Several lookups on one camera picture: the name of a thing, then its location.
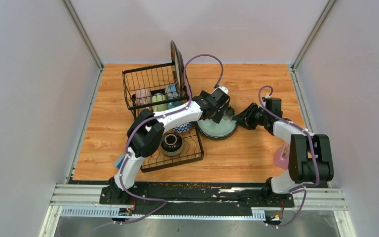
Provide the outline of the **light blue scalloped plate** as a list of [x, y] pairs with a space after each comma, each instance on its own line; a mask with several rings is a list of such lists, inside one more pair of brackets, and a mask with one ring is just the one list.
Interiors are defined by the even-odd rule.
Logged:
[[235, 115], [235, 110], [229, 106], [219, 123], [215, 123], [211, 119], [205, 119], [197, 121], [196, 126], [201, 134], [208, 139], [224, 140], [232, 136], [237, 129], [236, 121], [232, 119]]

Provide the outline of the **white black bowl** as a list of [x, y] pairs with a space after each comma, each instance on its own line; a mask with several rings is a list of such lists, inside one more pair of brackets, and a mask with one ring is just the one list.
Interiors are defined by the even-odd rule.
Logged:
[[190, 131], [191, 128], [192, 128], [192, 122], [186, 122], [179, 126], [174, 127], [172, 130], [173, 132], [176, 132], [176, 133], [186, 133]]

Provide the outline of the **blue butterfly mug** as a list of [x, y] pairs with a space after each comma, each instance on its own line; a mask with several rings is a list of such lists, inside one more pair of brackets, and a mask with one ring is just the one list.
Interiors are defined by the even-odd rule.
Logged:
[[165, 88], [166, 97], [168, 100], [168, 109], [175, 108], [177, 106], [182, 105], [182, 100], [173, 101], [174, 99], [179, 99], [180, 95], [177, 92], [176, 86], [174, 83], [171, 83]]

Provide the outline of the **black rimmed white plate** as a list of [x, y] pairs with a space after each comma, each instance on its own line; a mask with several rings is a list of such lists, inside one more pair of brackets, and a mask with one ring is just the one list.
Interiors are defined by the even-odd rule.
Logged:
[[170, 41], [170, 51], [174, 85], [176, 88], [176, 92], [179, 95], [181, 95], [183, 91], [183, 86], [185, 85], [183, 79], [184, 62], [182, 54], [173, 40]]

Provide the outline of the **light green mug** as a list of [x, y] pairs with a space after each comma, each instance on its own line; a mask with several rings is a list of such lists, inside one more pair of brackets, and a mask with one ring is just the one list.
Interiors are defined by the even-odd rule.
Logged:
[[162, 93], [157, 93], [152, 97], [152, 103], [160, 102], [160, 104], [156, 104], [152, 106], [153, 112], [161, 112], [168, 110], [168, 103], [166, 102], [166, 95]]

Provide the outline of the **dark brown speckled bowl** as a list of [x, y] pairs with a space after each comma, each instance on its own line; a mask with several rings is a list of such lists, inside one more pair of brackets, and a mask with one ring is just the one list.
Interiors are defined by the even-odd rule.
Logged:
[[178, 133], [165, 133], [162, 136], [160, 150], [169, 157], [179, 155], [183, 151], [183, 139]]

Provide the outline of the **pink ceramic mug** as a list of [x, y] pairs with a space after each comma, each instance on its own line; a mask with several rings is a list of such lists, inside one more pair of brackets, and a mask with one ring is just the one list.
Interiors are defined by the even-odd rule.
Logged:
[[136, 105], [147, 105], [152, 102], [151, 91], [147, 88], [139, 89], [135, 93], [136, 96]]

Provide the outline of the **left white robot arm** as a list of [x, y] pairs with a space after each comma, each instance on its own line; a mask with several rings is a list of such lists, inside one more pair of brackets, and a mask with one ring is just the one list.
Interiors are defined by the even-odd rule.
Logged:
[[211, 119], [219, 123], [229, 106], [228, 89], [218, 86], [212, 93], [202, 91], [186, 103], [172, 109], [151, 112], [143, 110], [130, 126], [126, 150], [120, 156], [119, 170], [102, 188], [100, 204], [128, 203], [140, 167], [146, 158], [157, 151], [164, 134], [187, 122]]

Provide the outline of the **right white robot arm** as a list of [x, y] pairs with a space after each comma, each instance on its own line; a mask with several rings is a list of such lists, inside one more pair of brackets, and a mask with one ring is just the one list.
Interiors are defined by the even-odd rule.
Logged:
[[302, 187], [315, 187], [334, 177], [329, 137], [310, 133], [282, 115], [280, 98], [262, 98], [259, 105], [251, 103], [232, 118], [248, 130], [260, 125], [289, 145], [288, 169], [268, 178], [260, 191], [260, 199], [268, 206], [275, 206]]

